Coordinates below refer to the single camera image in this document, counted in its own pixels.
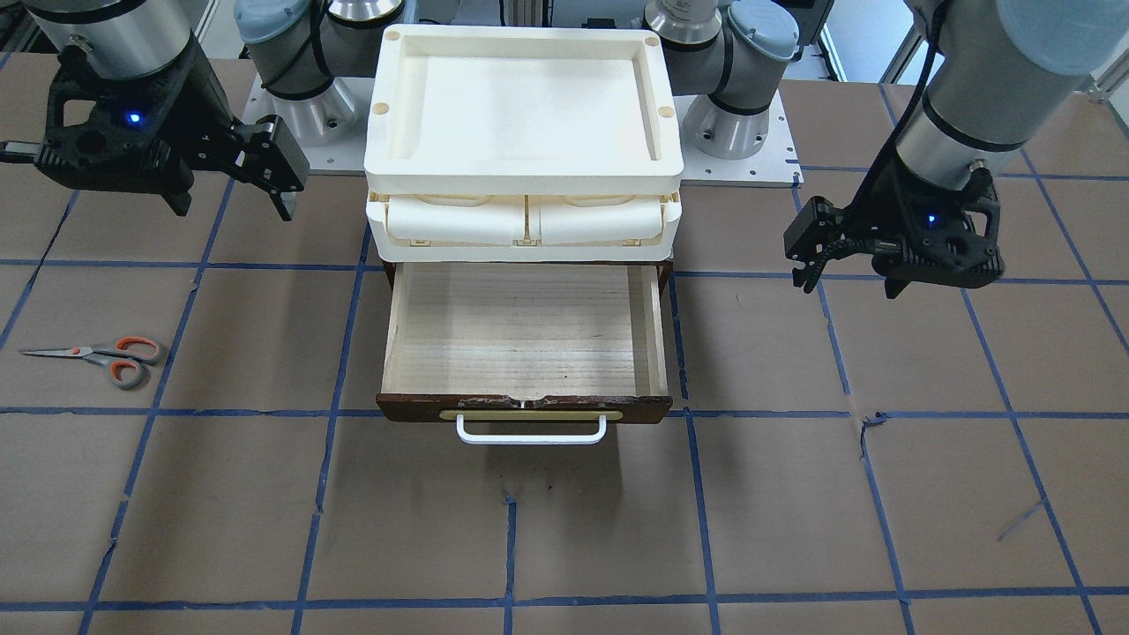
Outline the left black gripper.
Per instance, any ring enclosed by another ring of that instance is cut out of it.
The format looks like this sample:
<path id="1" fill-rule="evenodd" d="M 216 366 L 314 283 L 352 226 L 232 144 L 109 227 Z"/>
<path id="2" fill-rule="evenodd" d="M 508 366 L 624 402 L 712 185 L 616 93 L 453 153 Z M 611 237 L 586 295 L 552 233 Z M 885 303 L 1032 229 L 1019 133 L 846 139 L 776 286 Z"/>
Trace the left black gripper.
<path id="1" fill-rule="evenodd" d="M 863 242 L 844 237 L 844 217 L 828 198 L 809 198 L 785 230 L 786 256 L 803 264 L 793 269 L 793 286 L 804 294 L 814 292 L 830 260 L 863 252 Z"/>

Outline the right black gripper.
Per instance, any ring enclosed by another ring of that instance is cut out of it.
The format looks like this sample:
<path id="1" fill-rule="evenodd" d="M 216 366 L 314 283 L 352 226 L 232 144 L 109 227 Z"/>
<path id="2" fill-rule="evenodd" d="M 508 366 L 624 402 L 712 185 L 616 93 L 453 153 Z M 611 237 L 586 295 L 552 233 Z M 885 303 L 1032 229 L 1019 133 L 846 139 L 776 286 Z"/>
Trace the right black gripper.
<path id="1" fill-rule="evenodd" d="M 296 192 L 305 189 L 310 162 L 281 116 L 208 125 L 196 141 L 195 153 L 205 156 L 215 169 L 266 191 L 280 220 L 294 221 Z"/>

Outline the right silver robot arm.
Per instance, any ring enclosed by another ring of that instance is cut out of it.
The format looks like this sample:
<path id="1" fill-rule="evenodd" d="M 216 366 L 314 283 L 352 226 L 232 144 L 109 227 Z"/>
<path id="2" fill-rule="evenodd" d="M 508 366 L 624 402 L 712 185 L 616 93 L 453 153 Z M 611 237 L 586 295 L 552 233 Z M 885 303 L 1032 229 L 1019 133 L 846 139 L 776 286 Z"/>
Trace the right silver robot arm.
<path id="1" fill-rule="evenodd" d="M 235 116 L 176 1 L 28 1 L 59 64 L 40 142 L 5 141 L 81 191 L 164 198 L 187 214 L 198 169 L 257 186 L 294 218 L 310 162 L 303 143 L 347 131 L 356 107 L 343 78 L 371 76 L 403 1 L 238 1 L 239 36 L 272 98 L 264 116 Z"/>

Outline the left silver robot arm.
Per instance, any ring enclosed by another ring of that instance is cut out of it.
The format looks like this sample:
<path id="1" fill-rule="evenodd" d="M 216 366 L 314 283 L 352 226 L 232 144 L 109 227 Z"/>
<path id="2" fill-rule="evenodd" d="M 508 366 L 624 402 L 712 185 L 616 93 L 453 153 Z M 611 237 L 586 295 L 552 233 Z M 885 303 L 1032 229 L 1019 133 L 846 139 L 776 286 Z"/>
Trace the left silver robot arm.
<path id="1" fill-rule="evenodd" d="M 718 160 L 765 143 L 769 105 L 806 44 L 807 1 L 649 1 L 642 25 L 672 89 L 692 96 L 683 139 Z M 870 256 L 895 298 L 911 282 L 980 288 L 1004 275 L 994 176 L 1126 34 L 1124 1 L 910 1 L 887 78 L 924 64 L 849 205 L 814 197 L 784 233 L 811 292 L 839 258 Z"/>

